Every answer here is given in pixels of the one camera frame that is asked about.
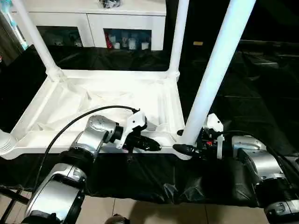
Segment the black cloth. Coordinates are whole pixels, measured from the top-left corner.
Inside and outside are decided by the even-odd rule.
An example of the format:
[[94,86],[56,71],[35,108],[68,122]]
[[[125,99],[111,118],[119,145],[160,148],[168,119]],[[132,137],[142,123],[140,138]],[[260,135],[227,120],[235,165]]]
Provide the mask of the black cloth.
[[[99,48],[50,47],[59,67],[81,70],[168,69],[169,54]],[[209,54],[182,55],[178,89],[187,119],[204,73]],[[238,51],[211,108],[226,130],[249,131],[285,156],[298,155],[299,70],[294,56],[265,55]],[[1,74],[0,128],[10,132],[45,79],[45,68],[30,47]],[[0,187],[32,190],[42,155],[24,154],[13,160],[0,158]],[[40,181],[56,163],[50,154]],[[299,177],[284,160],[294,187]],[[238,161],[182,161],[174,155],[101,154],[87,185],[89,194],[133,198],[156,203],[217,203],[258,206],[248,171]]]

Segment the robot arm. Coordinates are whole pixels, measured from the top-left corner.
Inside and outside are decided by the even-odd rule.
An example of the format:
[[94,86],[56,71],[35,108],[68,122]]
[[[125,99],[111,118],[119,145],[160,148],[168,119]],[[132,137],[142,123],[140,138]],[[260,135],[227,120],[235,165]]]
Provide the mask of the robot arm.
[[31,197],[22,223],[74,224],[85,197],[87,177],[103,143],[116,143],[117,148],[160,150],[157,142],[140,135],[146,126],[141,111],[129,117],[126,127],[101,115],[91,116],[85,130],[68,151],[60,154],[60,162]]
[[271,224],[299,221],[299,197],[266,146],[252,136],[233,136],[231,143],[221,137],[219,144],[221,135],[217,133],[222,131],[221,122],[215,114],[211,114],[206,119],[196,147],[174,145],[173,148],[204,160],[233,156],[248,169],[257,200]]

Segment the white pole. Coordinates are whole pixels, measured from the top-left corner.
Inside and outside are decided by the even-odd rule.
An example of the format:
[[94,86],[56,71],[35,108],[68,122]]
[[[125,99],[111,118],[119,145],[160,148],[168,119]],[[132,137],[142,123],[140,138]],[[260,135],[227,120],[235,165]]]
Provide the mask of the white pole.
[[189,0],[179,0],[176,27],[171,50],[171,58],[168,71],[178,73],[179,61],[184,40],[185,26],[188,14]]
[[38,29],[36,28],[35,24],[30,19],[30,16],[22,2],[22,0],[12,0],[13,5],[16,7],[17,11],[19,12],[30,36],[32,38],[33,44],[41,57],[43,64],[46,67],[47,75],[55,78],[55,76],[60,76],[62,71],[61,69],[55,64],[46,44],[44,43]]
[[193,103],[182,143],[194,145],[256,0],[231,0]]

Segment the tile floor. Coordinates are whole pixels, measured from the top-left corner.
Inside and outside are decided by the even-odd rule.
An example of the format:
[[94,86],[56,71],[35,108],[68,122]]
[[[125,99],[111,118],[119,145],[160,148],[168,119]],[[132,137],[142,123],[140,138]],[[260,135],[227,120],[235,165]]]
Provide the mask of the tile floor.
[[[10,199],[0,196],[0,216]],[[16,203],[7,223],[20,223],[25,205]],[[77,224],[104,224],[113,214],[130,218],[131,224],[266,224],[262,209],[204,204],[159,205],[132,199],[95,198],[87,196]]]

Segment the black cable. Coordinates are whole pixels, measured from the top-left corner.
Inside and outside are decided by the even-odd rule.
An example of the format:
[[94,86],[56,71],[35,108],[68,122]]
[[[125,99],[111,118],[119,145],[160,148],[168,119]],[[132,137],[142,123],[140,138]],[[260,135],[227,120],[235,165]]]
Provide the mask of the black cable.
[[89,115],[89,114],[92,114],[94,112],[97,112],[97,111],[102,111],[102,110],[106,110],[106,109],[111,109],[111,108],[122,108],[122,109],[128,109],[128,110],[131,110],[133,113],[136,113],[138,110],[132,108],[132,107],[129,107],[129,106],[119,106],[119,105],[115,105],[115,106],[104,106],[104,107],[100,107],[100,108],[97,108],[97,109],[94,109],[94,110],[91,110],[89,112],[86,112],[82,115],[80,115],[79,117],[75,118],[74,120],[72,120],[70,123],[68,123],[63,129],[61,129],[60,132],[58,132],[58,134],[53,138],[53,140],[50,142],[50,144],[48,145],[45,153],[44,153],[44,156],[43,156],[43,159],[42,159],[42,162],[40,164],[40,167],[39,167],[39,170],[38,170],[38,173],[37,173],[37,176],[36,176],[36,181],[35,181],[35,184],[34,184],[34,190],[37,189],[37,185],[38,185],[38,179],[40,177],[40,174],[41,174],[41,170],[43,168],[43,164],[47,158],[47,155],[50,151],[50,149],[52,148],[52,146],[54,145],[55,141],[59,138],[59,136],[66,130],[68,129],[72,124],[74,124],[76,121],[80,120],[81,118]]
[[246,132],[246,131],[241,131],[241,130],[228,130],[228,131],[223,131],[223,132],[217,132],[216,137],[218,137],[218,136],[221,135],[221,134],[229,134],[229,133],[242,133],[242,134],[250,135],[250,136],[256,138],[256,137],[253,136],[251,133]]

